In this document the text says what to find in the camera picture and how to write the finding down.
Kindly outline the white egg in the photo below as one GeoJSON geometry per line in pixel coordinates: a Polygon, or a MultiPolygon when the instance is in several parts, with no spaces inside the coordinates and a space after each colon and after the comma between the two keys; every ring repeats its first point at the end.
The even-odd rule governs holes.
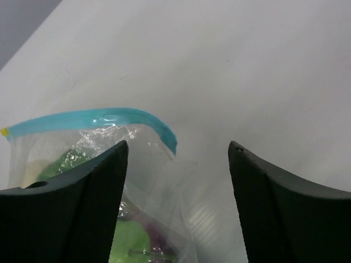
{"type": "Polygon", "coordinates": [[[22,187],[26,188],[36,182],[40,173],[50,164],[50,161],[42,159],[27,164],[22,182],[22,187]]]}

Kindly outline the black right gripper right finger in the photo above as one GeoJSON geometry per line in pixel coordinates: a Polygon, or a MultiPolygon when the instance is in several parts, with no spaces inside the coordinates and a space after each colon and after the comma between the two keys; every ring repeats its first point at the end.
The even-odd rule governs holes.
{"type": "Polygon", "coordinates": [[[279,168],[232,141],[234,197],[249,262],[350,262],[350,193],[279,168]]]}

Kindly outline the green bell pepper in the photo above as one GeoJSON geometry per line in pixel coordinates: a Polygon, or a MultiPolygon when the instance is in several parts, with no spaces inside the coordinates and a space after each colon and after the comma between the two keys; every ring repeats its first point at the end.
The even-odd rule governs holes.
{"type": "Polygon", "coordinates": [[[69,149],[56,161],[47,165],[38,175],[36,181],[45,181],[90,160],[91,155],[77,149],[69,149]]]}

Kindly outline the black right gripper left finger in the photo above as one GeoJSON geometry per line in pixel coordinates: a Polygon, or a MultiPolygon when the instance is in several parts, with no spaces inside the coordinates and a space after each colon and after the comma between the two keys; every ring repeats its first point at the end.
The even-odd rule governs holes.
{"type": "Polygon", "coordinates": [[[125,141],[46,181],[1,191],[1,262],[108,262],[125,141]]]}

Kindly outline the light green cucumber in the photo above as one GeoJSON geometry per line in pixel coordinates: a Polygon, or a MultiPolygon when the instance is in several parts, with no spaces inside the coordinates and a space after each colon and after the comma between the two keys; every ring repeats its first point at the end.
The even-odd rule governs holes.
{"type": "Polygon", "coordinates": [[[118,221],[112,242],[109,262],[150,262],[150,238],[141,224],[118,221]]]}

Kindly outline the purple eggplant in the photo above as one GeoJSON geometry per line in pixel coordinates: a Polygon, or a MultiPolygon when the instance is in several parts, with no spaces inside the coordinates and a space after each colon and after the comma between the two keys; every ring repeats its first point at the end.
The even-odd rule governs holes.
{"type": "Polygon", "coordinates": [[[164,228],[160,222],[139,209],[121,209],[118,215],[117,222],[118,221],[135,221],[141,224],[150,238],[150,251],[145,253],[150,257],[150,262],[178,261],[178,251],[174,245],[169,242],[166,236],[169,230],[164,228]]]}

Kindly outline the clear zip top bag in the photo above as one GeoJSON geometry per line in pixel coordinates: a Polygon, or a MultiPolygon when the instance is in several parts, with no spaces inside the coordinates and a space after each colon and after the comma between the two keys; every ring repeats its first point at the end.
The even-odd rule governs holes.
{"type": "Polygon", "coordinates": [[[69,149],[93,159],[125,141],[129,154],[119,214],[139,209],[154,218],[169,230],[177,262],[197,262],[182,198],[195,165],[176,159],[176,136],[155,116],[132,108],[71,111],[24,121],[1,134],[10,143],[10,187],[22,187],[30,162],[52,163],[69,149]]]}

